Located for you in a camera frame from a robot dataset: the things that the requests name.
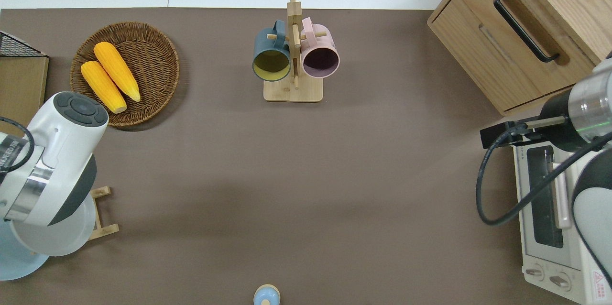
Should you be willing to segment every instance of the toaster oven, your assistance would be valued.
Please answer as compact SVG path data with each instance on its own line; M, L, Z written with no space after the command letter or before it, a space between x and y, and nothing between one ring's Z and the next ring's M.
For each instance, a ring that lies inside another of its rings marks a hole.
M569 153L549 142L513 146L518 200ZM612 292L572 222L570 201L590 152L558 176L519 215L525 280L584 305L612 305Z

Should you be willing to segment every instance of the wicker basket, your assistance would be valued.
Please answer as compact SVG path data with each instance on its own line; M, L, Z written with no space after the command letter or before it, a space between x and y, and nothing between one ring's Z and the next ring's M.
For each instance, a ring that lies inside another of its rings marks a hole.
M138 89L140 102L124 95L126 111L109 113L109 126L127 127L145 122L159 113L175 93L179 81L179 57L170 39L156 28L143 22L119 22L105 26L83 43L70 67L70 88L102 103L81 74L81 65L96 60L94 46L107 41L117 50L130 68Z

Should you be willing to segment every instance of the black drawer handle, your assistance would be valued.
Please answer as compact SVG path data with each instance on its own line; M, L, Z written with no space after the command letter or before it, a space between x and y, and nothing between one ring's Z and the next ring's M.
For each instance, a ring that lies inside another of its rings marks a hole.
M503 6L501 0L494 0L493 6L497 9L501 17L503 17L503 19L508 22L508 25L512 28L512 30L514 30L516 35L518 35L518 37L523 40L527 47L529 47L529 50L534 53L538 60L542 61L542 63L550 63L551 61L559 57L559 53L556 53L552 56L547 56L546 54L544 54L544 52L542 52L540 47L536 45L536 43L533 41L533 39L531 39L531 37L527 34L523 27L518 24L516 19L512 17L511 13L505 8L505 6Z

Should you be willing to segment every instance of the warning label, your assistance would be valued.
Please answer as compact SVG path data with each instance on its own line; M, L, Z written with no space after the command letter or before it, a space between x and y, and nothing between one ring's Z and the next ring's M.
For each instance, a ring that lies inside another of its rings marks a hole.
M608 299L608 294L606 292L606 281L603 278L601 270L593 270L593 286L593 295L595 300Z

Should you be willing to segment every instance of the drawer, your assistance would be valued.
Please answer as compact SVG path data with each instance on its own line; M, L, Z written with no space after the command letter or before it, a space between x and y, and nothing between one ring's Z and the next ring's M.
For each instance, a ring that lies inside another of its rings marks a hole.
M430 28L503 115L540 104L595 66L545 0L448 0ZM505 11L511 19L503 17ZM525 37L509 25L513 20ZM525 40L532 41L529 47ZM543 62L543 56L558 55Z
M451 0L431 28L498 111L509 111L540 96L520 66L497 50L463 0Z

